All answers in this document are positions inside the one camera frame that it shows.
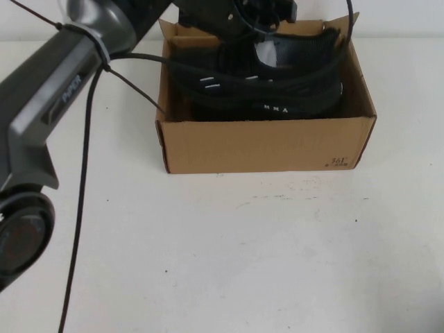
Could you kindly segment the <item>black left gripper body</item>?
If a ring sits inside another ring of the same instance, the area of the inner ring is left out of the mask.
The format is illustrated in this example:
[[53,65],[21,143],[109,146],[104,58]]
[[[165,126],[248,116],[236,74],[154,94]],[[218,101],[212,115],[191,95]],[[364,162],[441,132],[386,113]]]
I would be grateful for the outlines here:
[[295,1],[178,1],[178,23],[217,37],[274,33],[281,22],[296,21]]

